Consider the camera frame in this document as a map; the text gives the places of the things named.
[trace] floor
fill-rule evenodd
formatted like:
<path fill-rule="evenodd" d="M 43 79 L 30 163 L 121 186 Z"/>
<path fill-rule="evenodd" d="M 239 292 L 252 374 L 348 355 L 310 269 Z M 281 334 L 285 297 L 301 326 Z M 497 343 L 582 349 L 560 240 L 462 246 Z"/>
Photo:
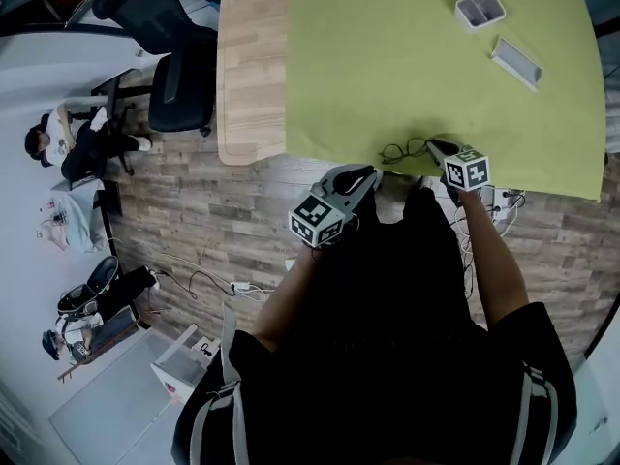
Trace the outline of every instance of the floor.
<path fill-rule="evenodd" d="M 148 74 L 135 73 L 127 82 L 147 83 Z M 149 132 L 148 97 L 135 103 L 127 132 Z M 152 151 L 130 156 L 134 177 L 116 164 L 108 170 L 120 185 L 124 211 L 122 218 L 112 219 L 114 235 L 134 244 L 117 243 L 123 267 L 149 264 L 187 287 L 196 268 L 157 250 L 227 281 L 277 286 L 286 273 L 285 260 L 294 258 L 300 246 L 287 229 L 287 211 L 332 165 L 281 155 L 249 167 L 229 167 L 219 160 L 216 133 L 207 139 L 198 132 L 150 136 Z M 409 177 L 386 174 L 377 198 L 382 221 L 400 219 L 410 185 Z M 576 360 L 620 289 L 620 157 L 612 156 L 605 169 L 601 202 L 528 193 L 505 240 L 519 262 L 530 299 L 546 304 L 569 359 Z M 196 323 L 203 335 L 219 337 L 226 296 L 200 276 L 192 290 L 197 298 L 163 278 L 159 292 L 139 299 L 139 310 L 145 312 L 148 302 L 151 309 L 170 308 L 145 316 L 169 335 Z M 246 298 L 232 302 L 240 327 L 248 328 L 260 304 Z M 469 303 L 474 320 L 483 325 L 476 288 Z"/>

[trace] chair backrest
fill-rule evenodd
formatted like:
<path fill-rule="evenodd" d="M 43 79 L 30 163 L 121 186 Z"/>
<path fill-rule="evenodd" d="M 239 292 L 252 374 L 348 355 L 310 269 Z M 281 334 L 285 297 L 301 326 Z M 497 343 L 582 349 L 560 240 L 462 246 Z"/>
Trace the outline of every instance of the chair backrest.
<path fill-rule="evenodd" d="M 93 13 L 112 19 L 155 55 L 217 37 L 213 29 L 194 24 L 179 0 L 94 0 Z"/>

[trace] wooden table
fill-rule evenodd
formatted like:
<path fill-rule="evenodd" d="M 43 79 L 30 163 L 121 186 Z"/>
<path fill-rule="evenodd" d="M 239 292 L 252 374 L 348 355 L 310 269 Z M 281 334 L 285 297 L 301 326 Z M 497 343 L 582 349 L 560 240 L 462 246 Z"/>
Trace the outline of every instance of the wooden table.
<path fill-rule="evenodd" d="M 222 0 L 216 104 L 225 164 L 285 151 L 288 7 L 289 0 Z"/>

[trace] office chair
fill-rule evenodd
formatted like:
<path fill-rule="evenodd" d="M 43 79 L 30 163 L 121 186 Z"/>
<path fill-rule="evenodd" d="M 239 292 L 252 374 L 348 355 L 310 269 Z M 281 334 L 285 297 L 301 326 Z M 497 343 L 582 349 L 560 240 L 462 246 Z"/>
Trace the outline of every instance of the office chair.
<path fill-rule="evenodd" d="M 160 60 L 151 87 L 148 123 L 161 132 L 200 129 L 215 102 L 217 32 L 198 26 L 179 0 L 94 0 L 93 13 L 111 18 Z"/>

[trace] chair armrest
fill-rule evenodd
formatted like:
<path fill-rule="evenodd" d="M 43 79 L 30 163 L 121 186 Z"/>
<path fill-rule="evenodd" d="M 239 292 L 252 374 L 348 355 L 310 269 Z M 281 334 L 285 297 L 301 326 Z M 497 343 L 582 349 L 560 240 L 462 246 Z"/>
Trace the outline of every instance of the chair armrest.
<path fill-rule="evenodd" d="M 182 51 L 174 52 L 170 55 L 168 73 L 166 74 L 166 88 L 164 90 L 164 103 L 171 104 L 178 96 L 178 88 L 181 82 L 181 72 L 183 70 Z"/>

